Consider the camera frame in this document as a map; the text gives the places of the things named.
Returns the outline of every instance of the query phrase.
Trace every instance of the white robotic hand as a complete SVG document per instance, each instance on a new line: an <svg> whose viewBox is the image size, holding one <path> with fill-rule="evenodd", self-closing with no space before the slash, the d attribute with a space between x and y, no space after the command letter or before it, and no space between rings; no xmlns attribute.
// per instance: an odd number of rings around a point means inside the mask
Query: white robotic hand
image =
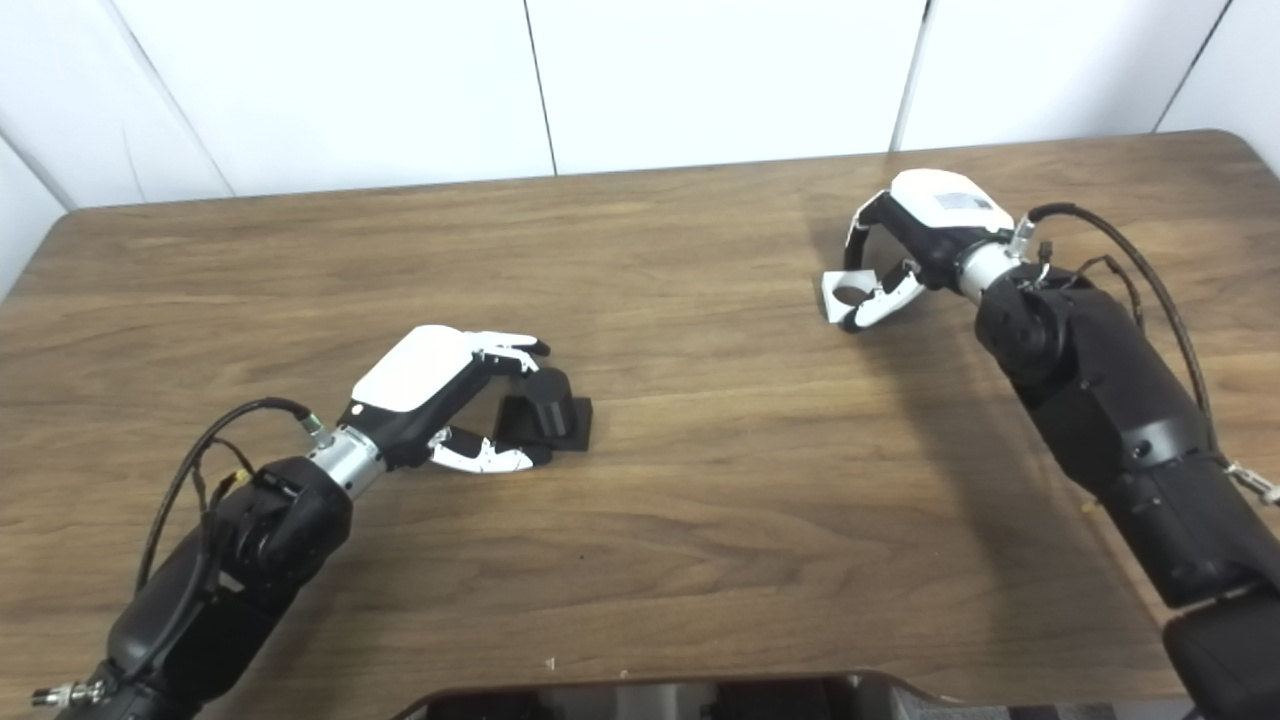
<svg viewBox="0 0 1280 720"><path fill-rule="evenodd" d="M900 261L882 282L863 266L867 238L874 225L883 225L901 242L910 258ZM969 178L934 169L899 173L854 213L845 240L845 269L823 273L822 295L827 322L846 332L872 327L901 310L925 290L951 287L968 260L966 252L983 243L1001 243L997 252L983 252L984 265L1006 270L1020 263L1020 247L1010 249L1012 220ZM852 287L867 293L855 305L840 301L836 290Z"/></svg>
<svg viewBox="0 0 1280 720"><path fill-rule="evenodd" d="M379 473L428 460L468 473L511 473L547 464L548 447L511 446L448 421L489 378L529 377L539 370L534 356L549 352L527 334L413 328L352 389L333 437L334 446L348 450L321 450L316 461L330 474L343 474L347 456L353 456L352 466L367 466L372 457ZM367 483L356 478L355 486L362 484Z"/></svg>

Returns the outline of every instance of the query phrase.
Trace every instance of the wood grain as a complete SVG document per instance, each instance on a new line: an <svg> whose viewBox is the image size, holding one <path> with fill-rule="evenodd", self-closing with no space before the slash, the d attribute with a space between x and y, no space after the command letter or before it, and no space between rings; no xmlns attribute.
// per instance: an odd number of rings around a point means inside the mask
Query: wood grain
<svg viewBox="0 0 1280 720"><path fill-rule="evenodd" d="M623 671L874 669L965 702L1178 693L1165 611L1080 512L973 307L929 295L858 337L822 320L850 213L911 167L1130 233L1192 327L1224 448L1280 475L1280 187L1226 135L78 211L0 306L0 707L100 660L214 416L266 393L337 413L421 323L544 338L595 401L593 451L383 479L207 716L383 719L443 689ZM1069 220L1042 232L1066 265L1107 250ZM229 436L260 461L303 447L279 418Z"/></svg>

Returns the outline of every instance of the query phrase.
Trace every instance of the black robotic arm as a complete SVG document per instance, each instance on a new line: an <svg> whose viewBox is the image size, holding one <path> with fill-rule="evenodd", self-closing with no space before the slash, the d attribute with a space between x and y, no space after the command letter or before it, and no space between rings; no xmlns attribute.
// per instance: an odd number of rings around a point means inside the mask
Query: black robotic arm
<svg viewBox="0 0 1280 720"><path fill-rule="evenodd" d="M1050 214L1094 222L1152 282L1199 402L1147 342L1140 314L1132 318L1080 272L1052 266L1051 250L1036 263L1023 258L1036 223ZM874 224L910 255L883 282L861 268ZM908 170L858 211L845 270L826 275L824 288L868 291L858 305L826 293L828 319L849 332L925 288L946 287L973 301L979 342L1062 471L1106 509L1165 603L1184 610L1166 625L1164 642L1199 710L1210 720L1280 717L1280 543L1231 479L1267 502L1280 491L1219 451L1185 328L1158 277L1119 231L1074 205L1042 206L1015 227L968 178Z"/></svg>

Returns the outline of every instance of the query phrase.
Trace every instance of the metal connector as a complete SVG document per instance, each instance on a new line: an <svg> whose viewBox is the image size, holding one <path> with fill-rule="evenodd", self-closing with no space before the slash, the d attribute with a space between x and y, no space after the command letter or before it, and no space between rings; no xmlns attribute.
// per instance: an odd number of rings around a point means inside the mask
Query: metal connector
<svg viewBox="0 0 1280 720"><path fill-rule="evenodd" d="M1005 245L1005 254L1015 260L1021 260L1027 255L1027 245L1030 243L1033 234L1036 234L1036 223L1023 215L1023 219L1018 220L1018 227L1014 228L1014 237Z"/></svg>
<svg viewBox="0 0 1280 720"><path fill-rule="evenodd" d="M315 413L307 415L300 423L302 424L302 429L311 436L311 442L316 445L316 450L324 450L333 445L333 434L325 429L324 423L320 421L320 418L315 416Z"/></svg>
<svg viewBox="0 0 1280 720"><path fill-rule="evenodd" d="M1231 462L1228 465L1226 474L1231 475L1231 479L1235 480L1236 484L1258 496L1258 502L1262 505L1280 505L1280 487L1272 484L1271 480L1263 478L1253 470L1249 470L1239 462Z"/></svg>
<svg viewBox="0 0 1280 720"><path fill-rule="evenodd" d="M31 693L32 707L76 707L97 705L106 697L106 683L67 683L56 688L40 688Z"/></svg>

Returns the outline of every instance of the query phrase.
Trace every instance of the robot finger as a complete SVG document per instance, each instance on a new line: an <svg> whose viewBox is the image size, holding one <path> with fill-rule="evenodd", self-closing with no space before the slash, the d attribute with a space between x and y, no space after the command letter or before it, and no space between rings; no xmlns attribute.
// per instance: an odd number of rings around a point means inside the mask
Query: robot finger
<svg viewBox="0 0 1280 720"><path fill-rule="evenodd" d="M882 190L863 202L863 206L854 213L849 222L849 236L845 238L845 269L863 269L863 252L867 249L867 238L870 236L872 225L879 224L879 199L888 192Z"/></svg>
<svg viewBox="0 0 1280 720"><path fill-rule="evenodd" d="M547 447L517 447L452 427L435 433L430 445L431 462L465 473L515 473L552 460Z"/></svg>
<svg viewBox="0 0 1280 720"><path fill-rule="evenodd" d="M509 347L512 350L522 350L531 355L538 355L545 357L550 355L552 348L548 345L531 334L516 334L516 333L498 333L492 331L483 331L475 333L467 333L467 338L471 341L472 347L477 351L483 351L490 347Z"/></svg>

